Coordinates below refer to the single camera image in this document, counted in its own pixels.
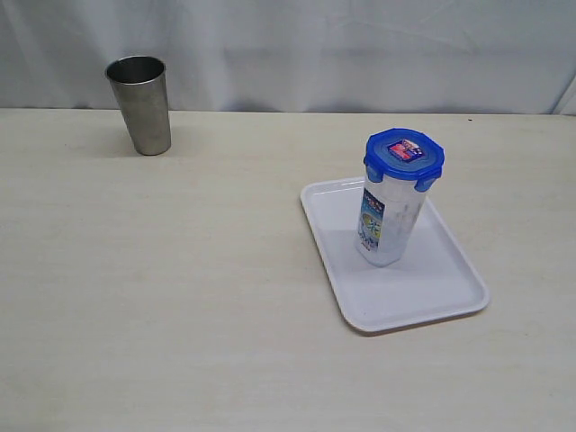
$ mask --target printed label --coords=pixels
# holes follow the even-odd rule
[[[362,206],[360,207],[360,221],[358,222],[358,235],[364,247],[376,250],[380,241],[384,204],[364,189]]]
[[[409,139],[403,139],[388,146],[388,151],[402,162],[412,162],[424,156],[424,151],[420,146]]]

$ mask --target stainless steel cup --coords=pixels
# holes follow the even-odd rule
[[[170,149],[166,66],[153,57],[132,56],[106,68],[134,148],[154,156]]]

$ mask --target clear plastic container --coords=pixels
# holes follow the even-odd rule
[[[430,186],[442,175],[444,151],[426,135],[391,129],[366,144],[364,196],[355,245],[375,266],[398,261]]]

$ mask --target white tray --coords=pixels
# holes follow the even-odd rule
[[[469,315],[488,305],[482,279],[426,199],[404,257],[370,265],[354,247],[364,179],[309,184],[301,192],[344,319],[366,333]]]

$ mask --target table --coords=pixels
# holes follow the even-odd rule
[[[576,119],[0,110],[0,430],[573,431]],[[431,198],[484,312],[345,325],[299,203],[367,137],[445,147]]]

